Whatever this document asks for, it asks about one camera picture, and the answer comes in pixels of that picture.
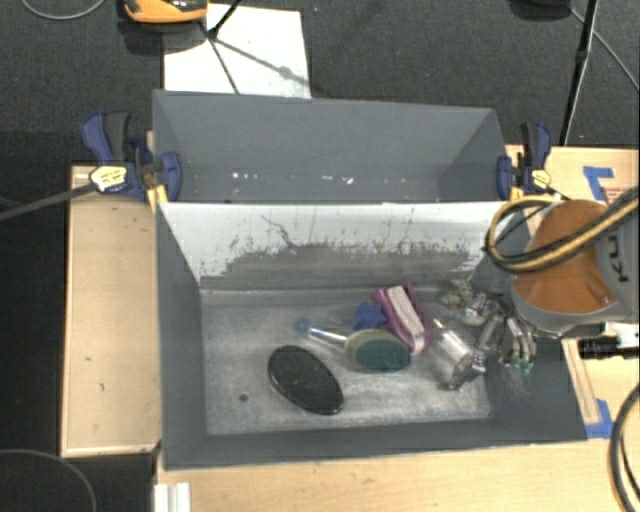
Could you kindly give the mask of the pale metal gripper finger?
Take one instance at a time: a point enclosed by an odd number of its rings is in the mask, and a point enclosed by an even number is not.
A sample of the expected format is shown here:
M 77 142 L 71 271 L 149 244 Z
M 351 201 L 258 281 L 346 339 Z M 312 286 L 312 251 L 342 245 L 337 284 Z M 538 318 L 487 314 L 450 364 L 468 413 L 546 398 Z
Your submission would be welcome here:
M 486 373 L 486 358 L 483 354 L 473 352 L 463 356 L 454 366 L 447 382 L 448 390 L 459 390 L 465 383 Z
M 483 325 L 496 311 L 496 302 L 485 293 L 476 295 L 461 313 L 465 325 Z

